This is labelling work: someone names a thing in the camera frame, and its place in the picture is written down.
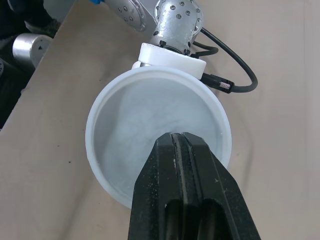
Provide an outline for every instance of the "blue part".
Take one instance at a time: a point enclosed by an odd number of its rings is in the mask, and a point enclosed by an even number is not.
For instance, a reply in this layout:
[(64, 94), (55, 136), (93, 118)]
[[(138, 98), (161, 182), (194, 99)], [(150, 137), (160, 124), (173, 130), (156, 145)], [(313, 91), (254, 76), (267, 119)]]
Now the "blue part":
[(104, 0), (90, 0), (94, 4), (100, 4), (101, 2), (104, 2)]

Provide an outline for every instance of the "screw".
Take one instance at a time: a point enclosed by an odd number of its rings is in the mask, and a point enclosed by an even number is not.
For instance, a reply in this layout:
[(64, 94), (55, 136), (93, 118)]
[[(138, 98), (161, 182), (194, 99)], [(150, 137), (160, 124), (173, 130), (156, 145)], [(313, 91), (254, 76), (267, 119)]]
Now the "screw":
[(191, 51), (190, 51), (190, 50), (185, 49), (185, 50), (183, 51), (183, 53), (184, 53), (184, 55), (189, 56), (189, 54), (191, 53)]
[(167, 42), (160, 40), (159, 45), (161, 48), (163, 48), (165, 45), (167, 45)]

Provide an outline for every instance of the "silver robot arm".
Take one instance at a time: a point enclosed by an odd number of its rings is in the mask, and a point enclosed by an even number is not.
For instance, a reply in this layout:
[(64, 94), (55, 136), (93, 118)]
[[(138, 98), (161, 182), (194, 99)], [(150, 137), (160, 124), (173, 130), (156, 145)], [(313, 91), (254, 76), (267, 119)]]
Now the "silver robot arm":
[[(99, 3), (103, 0), (91, 0)], [(195, 0), (104, 0), (125, 22), (136, 31), (151, 36), (143, 43), (138, 61), (133, 68), (163, 66), (184, 71), (211, 88), (225, 93), (248, 93), (258, 85), (251, 68), (227, 45), (203, 28), (204, 14)], [(202, 32), (228, 53), (247, 73), (251, 80), (248, 86), (236, 86), (225, 78), (204, 73), (206, 62), (201, 56), (218, 52), (216, 47), (195, 43)], [(206, 51), (190, 55), (192, 44)]]
[(194, 0), (105, 0), (138, 32), (152, 36), (150, 44), (189, 55), (204, 15)]

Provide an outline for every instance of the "silver cylinder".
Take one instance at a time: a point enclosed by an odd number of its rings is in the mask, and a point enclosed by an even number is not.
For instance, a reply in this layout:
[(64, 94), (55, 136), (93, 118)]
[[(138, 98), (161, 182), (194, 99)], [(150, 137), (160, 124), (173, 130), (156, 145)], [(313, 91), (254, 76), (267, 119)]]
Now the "silver cylinder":
[(51, 42), (52, 38), (49, 36), (33, 33), (20, 34), (12, 46), (13, 57), (21, 68), (33, 72)]
[(194, 0), (159, 0), (151, 44), (187, 54), (200, 32), (204, 15)]

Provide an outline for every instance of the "white plastic bowl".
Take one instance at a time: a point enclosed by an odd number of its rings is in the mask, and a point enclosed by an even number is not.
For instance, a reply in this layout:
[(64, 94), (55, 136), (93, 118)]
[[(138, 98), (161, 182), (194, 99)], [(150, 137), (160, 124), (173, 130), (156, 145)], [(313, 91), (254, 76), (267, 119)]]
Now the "white plastic bowl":
[(136, 179), (156, 139), (168, 132), (202, 137), (228, 166), (227, 115), (195, 77), (146, 66), (123, 73), (102, 90), (88, 116), (85, 147), (95, 177), (114, 199), (131, 208)]

